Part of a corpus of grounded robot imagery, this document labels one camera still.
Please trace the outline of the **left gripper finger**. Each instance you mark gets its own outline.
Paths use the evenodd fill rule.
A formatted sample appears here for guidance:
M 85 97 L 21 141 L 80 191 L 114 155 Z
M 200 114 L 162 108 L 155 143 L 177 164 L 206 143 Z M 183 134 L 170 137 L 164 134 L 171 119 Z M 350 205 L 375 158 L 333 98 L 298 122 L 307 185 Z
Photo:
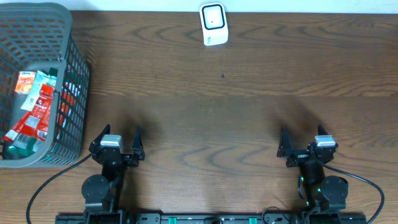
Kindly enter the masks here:
M 131 150 L 133 151 L 134 155 L 137 156 L 137 159 L 139 161 L 143 161 L 145 159 L 145 151 L 144 151 L 144 146 L 142 144 L 140 127 L 136 128 Z
M 102 132 L 95 138 L 95 140 L 93 141 L 93 144 L 98 144 L 100 145 L 101 140 L 103 139 L 103 137 L 107 134 L 110 133 L 110 125 L 107 124 L 104 129 L 102 130 Z

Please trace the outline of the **light green wipes pack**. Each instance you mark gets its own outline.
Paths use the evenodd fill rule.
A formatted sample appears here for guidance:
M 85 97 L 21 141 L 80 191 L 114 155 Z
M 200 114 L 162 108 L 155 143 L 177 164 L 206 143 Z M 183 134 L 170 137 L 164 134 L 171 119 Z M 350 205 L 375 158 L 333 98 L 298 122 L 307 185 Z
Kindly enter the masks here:
M 50 85 L 55 87 L 57 83 L 57 69 L 55 69 L 55 75 L 49 75 L 40 70 L 35 71 L 36 76 L 34 80 L 34 84 L 30 90 L 29 94 L 19 94 L 19 95 L 27 95 L 25 101 L 23 102 L 21 109 L 26 111 L 32 111 L 36 101 L 40 96 L 40 89 L 42 85 Z

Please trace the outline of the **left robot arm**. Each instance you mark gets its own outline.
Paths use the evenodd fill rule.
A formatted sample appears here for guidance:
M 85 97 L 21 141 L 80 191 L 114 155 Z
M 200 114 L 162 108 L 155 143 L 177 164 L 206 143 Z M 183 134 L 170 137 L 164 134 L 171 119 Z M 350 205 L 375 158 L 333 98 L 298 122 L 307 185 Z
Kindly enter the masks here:
M 110 125 L 90 144 L 92 158 L 102 165 L 100 174 L 88 177 L 81 188 L 85 199 L 83 222 L 86 224 L 135 223 L 136 218 L 127 210 L 119 208 L 119 199 L 128 167 L 137 167 L 145 159 L 140 128 L 136 128 L 131 153 L 123 153 L 123 140 L 120 135 L 110 133 Z

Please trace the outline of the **red snack bag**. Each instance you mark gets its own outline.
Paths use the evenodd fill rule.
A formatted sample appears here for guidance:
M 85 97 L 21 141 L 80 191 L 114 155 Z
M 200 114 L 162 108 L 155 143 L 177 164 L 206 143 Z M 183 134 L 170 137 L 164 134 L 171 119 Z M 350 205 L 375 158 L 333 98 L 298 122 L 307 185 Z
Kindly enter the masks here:
M 54 87 L 43 84 L 39 97 L 31 111 L 22 118 L 3 137 L 7 142 L 14 142 L 19 134 L 45 141 L 48 134 L 49 117 L 53 101 Z

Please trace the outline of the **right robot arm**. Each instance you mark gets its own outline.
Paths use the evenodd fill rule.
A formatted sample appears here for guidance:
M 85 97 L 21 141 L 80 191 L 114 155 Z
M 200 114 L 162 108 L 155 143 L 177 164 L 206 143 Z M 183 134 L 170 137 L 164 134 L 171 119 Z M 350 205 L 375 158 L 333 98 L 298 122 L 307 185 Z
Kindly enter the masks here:
M 277 157 L 286 159 L 287 167 L 298 167 L 298 193 L 307 208 L 292 214 L 289 223 L 341 223 L 340 211 L 346 208 L 348 181 L 335 175 L 326 176 L 324 168 L 334 159 L 337 142 L 322 125 L 306 149 L 294 149 L 288 132 L 281 129 Z

